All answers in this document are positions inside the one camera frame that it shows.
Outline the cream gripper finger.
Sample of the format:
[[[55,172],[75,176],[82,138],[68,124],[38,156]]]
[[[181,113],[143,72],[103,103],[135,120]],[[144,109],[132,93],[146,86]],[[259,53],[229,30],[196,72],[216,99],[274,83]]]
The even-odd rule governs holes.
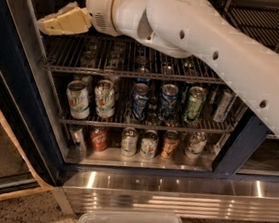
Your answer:
[[[57,12],[53,13],[53,17],[60,17],[60,16],[73,16],[79,10],[79,6],[77,2],[69,2],[67,5],[63,6]]]
[[[49,36],[65,36],[86,33],[91,27],[91,22],[87,10],[79,7],[73,16],[53,17],[51,14],[37,20],[37,25],[41,32]]]

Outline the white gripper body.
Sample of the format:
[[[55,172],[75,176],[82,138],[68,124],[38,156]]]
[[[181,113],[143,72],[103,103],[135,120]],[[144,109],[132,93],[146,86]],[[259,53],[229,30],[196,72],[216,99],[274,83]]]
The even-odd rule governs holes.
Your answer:
[[[112,17],[115,0],[86,0],[85,6],[88,16],[95,30],[109,36],[120,36]]]

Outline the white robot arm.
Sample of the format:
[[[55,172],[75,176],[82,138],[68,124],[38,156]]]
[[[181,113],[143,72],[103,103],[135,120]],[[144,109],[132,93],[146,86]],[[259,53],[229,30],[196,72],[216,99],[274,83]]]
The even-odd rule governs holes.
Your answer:
[[[38,21],[55,36],[91,27],[170,57],[201,59],[279,138],[279,54],[236,30],[208,0],[86,0]]]

